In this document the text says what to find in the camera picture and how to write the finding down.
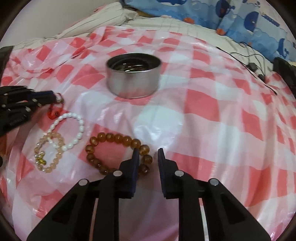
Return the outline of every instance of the gold charm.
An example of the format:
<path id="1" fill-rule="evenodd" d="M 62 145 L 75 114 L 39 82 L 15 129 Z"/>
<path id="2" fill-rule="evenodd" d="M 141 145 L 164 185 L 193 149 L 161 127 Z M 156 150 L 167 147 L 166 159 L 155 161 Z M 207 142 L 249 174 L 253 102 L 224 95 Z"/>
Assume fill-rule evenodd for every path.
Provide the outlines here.
<path id="1" fill-rule="evenodd" d="M 45 166 L 46 161 L 43 159 L 44 155 L 45 155 L 44 151 L 40 152 L 39 156 L 37 158 L 35 158 L 35 160 L 38 161 L 40 164 Z"/>

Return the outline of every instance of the metal screw head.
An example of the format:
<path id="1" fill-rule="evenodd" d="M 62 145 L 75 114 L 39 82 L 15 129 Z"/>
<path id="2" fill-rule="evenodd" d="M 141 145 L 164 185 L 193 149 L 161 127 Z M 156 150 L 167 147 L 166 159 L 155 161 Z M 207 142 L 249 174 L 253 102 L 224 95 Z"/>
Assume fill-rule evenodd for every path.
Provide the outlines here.
<path id="1" fill-rule="evenodd" d="M 184 175 L 184 172 L 181 171 L 181 170 L 178 170 L 178 171 L 175 171 L 175 175 L 176 175 L 177 177 L 182 177 L 182 176 Z"/>
<path id="2" fill-rule="evenodd" d="M 115 177 L 120 177 L 121 175 L 122 175 L 122 171 L 120 171 L 120 170 L 113 172 L 113 176 L 115 176 Z"/>
<path id="3" fill-rule="evenodd" d="M 79 184 L 80 186 L 85 186 L 87 183 L 88 183 L 88 180 L 86 180 L 86 179 L 81 179 L 81 180 L 78 182 L 78 184 Z"/>
<path id="4" fill-rule="evenodd" d="M 210 184 L 213 185 L 213 186 L 217 186 L 219 184 L 219 181 L 216 178 L 212 178 L 210 180 Z"/>

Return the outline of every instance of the white bead bracelet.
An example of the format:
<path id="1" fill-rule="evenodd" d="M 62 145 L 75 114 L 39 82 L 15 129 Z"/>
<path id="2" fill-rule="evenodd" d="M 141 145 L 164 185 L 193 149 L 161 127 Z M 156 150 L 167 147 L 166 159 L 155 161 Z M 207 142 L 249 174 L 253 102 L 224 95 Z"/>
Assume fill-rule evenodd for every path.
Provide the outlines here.
<path id="1" fill-rule="evenodd" d="M 54 123 L 50 126 L 50 129 L 48 130 L 49 133 L 51 133 L 55 127 L 59 124 L 60 121 L 62 121 L 63 119 L 67 119 L 67 118 L 74 118 L 77 119 L 78 123 L 79 123 L 79 133 L 77 134 L 76 138 L 74 138 L 74 140 L 72 142 L 70 142 L 68 145 L 64 145 L 62 146 L 62 150 L 63 151 L 67 151 L 68 149 L 72 149 L 74 145 L 76 145 L 78 143 L 79 140 L 82 139 L 82 135 L 84 132 L 84 121 L 82 119 L 82 117 L 76 113 L 65 113 L 63 115 L 61 115 L 58 119 L 56 119 L 54 121 Z M 55 148 L 59 148 L 59 146 L 54 143 L 54 141 L 52 139 L 48 139 L 48 142 Z"/>

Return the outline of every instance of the pink and white checkered tablecloth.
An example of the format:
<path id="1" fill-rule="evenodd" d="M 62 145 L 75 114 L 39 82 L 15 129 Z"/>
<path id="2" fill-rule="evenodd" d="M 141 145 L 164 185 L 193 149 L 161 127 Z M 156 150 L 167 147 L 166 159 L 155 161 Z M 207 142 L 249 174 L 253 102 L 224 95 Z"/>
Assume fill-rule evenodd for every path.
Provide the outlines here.
<path id="1" fill-rule="evenodd" d="M 105 62 L 123 53 L 148 53 L 162 61 L 159 90 L 127 100 L 106 87 Z M 86 131 L 65 152 L 57 169 L 34 165 L 34 147 L 53 123 L 40 110 L 9 139 L 11 154 L 1 176 L 4 213 L 16 234 L 28 234 L 81 178 L 103 176 L 86 161 L 89 137 L 100 131 L 140 139 L 194 178 L 218 178 L 275 240 L 296 211 L 296 100 L 277 73 L 266 78 L 277 95 L 230 55 L 206 42 L 172 32 L 100 27 L 87 37 L 53 40 L 37 49 L 12 52 L 2 85 L 53 90 L 65 111 L 81 114 Z M 78 131 L 75 120 L 58 126 L 66 142 Z M 46 146 L 46 160 L 55 154 Z M 132 150 L 102 143 L 96 155 L 111 167 Z M 178 201 L 165 200 L 157 160 L 140 178 L 135 197 L 120 201 L 120 240 L 170 241 L 178 236 Z"/>

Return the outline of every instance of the metal cylinder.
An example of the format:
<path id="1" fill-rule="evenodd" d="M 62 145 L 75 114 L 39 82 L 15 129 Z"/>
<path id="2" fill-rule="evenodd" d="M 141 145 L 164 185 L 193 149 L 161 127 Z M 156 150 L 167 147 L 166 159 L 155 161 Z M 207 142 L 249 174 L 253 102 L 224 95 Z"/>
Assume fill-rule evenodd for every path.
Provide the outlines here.
<path id="1" fill-rule="evenodd" d="M 158 89 L 161 60 L 153 55 L 122 54 L 109 59 L 106 66 L 107 86 L 121 98 L 142 98 Z"/>

